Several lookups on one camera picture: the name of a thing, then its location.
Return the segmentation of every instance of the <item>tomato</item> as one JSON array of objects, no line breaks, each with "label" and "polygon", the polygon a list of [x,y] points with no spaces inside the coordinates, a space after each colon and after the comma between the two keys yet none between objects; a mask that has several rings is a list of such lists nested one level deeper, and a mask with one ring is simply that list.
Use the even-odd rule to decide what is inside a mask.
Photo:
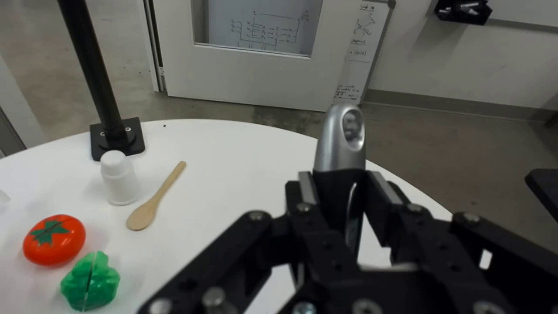
[{"label": "tomato", "polygon": [[40,220],[24,237],[24,256],[38,265],[57,267],[67,263],[83,248],[85,228],[67,215]]}]

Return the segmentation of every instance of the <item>table surface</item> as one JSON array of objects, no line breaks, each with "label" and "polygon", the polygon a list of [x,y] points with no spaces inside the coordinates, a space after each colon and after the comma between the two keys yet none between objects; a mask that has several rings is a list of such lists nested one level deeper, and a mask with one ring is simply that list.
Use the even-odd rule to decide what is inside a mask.
[{"label": "table surface", "polygon": [[[0,160],[0,190],[12,201],[0,208],[1,312],[71,312],[59,281],[71,269],[43,269],[20,253],[26,232],[41,218],[66,213],[81,220],[87,241],[78,256],[104,251],[120,272],[116,298],[94,312],[135,312],[167,279],[249,209],[284,213],[284,183],[310,171],[315,139],[258,124],[224,120],[158,120],[142,124],[146,152],[132,157],[142,197],[111,206],[102,194],[99,164],[88,134],[50,141]],[[151,227],[125,228],[127,215],[146,201],[177,160],[188,167],[169,190]],[[366,162],[397,183],[409,201],[435,218],[449,213],[395,174]],[[362,230],[359,262],[388,265],[369,227]],[[285,267],[273,270],[249,312],[273,312],[292,293]]]}]

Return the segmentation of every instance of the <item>small white bottle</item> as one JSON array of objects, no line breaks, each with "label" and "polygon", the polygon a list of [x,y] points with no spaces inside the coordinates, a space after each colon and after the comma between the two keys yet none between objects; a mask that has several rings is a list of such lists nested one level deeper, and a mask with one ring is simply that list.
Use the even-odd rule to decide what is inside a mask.
[{"label": "small white bottle", "polygon": [[0,211],[6,208],[6,204],[10,202],[10,197],[0,190]]},{"label": "small white bottle", "polygon": [[118,150],[109,150],[101,157],[101,176],[104,181],[106,201],[123,206],[137,201],[137,176],[130,160]]}]

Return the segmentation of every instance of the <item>black pole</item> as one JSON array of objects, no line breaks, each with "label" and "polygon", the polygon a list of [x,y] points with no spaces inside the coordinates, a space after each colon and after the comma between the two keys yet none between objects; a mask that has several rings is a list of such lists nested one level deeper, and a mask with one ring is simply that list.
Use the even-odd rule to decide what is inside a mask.
[{"label": "black pole", "polygon": [[57,3],[101,120],[90,126],[92,159],[99,160],[106,150],[122,150],[127,155],[142,152],[139,119],[120,119],[85,0],[57,0]]},{"label": "black pole", "polygon": [[92,101],[108,141],[123,141],[125,129],[111,91],[101,49],[92,30],[85,0],[59,0],[73,49],[80,59]]}]

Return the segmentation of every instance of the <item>green broccoli toy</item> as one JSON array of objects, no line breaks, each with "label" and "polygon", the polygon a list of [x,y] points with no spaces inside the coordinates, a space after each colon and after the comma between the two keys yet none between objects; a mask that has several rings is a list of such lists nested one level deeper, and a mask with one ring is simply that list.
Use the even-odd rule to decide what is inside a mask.
[{"label": "green broccoli toy", "polygon": [[92,310],[116,296],[120,276],[108,267],[108,256],[94,251],[80,258],[61,281],[61,291],[74,310]]}]

